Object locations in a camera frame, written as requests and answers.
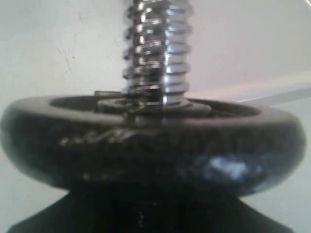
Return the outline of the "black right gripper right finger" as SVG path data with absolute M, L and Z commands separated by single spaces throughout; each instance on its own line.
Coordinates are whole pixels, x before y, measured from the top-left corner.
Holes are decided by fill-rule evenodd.
M 174 194 L 155 224 L 157 233 L 291 233 L 293 230 L 228 192 L 186 187 Z

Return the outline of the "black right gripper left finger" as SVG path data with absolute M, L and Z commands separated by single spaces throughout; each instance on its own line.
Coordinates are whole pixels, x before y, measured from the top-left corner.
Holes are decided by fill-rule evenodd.
M 136 199 L 125 187 L 75 188 L 57 202 L 16 223 L 9 233 L 108 233 L 115 217 L 115 203 Z

